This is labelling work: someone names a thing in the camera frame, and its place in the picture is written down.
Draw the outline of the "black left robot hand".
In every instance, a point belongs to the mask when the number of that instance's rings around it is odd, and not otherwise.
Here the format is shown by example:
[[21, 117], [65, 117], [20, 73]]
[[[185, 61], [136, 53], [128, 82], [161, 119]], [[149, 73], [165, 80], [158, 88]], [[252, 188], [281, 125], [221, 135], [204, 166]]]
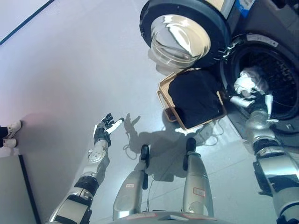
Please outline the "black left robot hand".
[[111, 146], [110, 135], [114, 132], [123, 122], [124, 118], [119, 118], [114, 121], [111, 113], [107, 114], [100, 123], [96, 124], [93, 131], [94, 144], [98, 141], [105, 140], [108, 143], [108, 147]]

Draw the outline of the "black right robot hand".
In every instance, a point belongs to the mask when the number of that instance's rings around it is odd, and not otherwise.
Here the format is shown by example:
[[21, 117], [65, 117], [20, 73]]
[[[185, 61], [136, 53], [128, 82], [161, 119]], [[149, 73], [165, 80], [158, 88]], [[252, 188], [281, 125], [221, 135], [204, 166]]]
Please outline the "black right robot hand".
[[248, 108], [250, 112], [263, 110], [268, 111], [267, 105], [265, 103], [265, 94], [260, 92], [255, 92], [250, 98], [242, 98], [239, 95], [232, 96], [230, 102], [243, 108]]

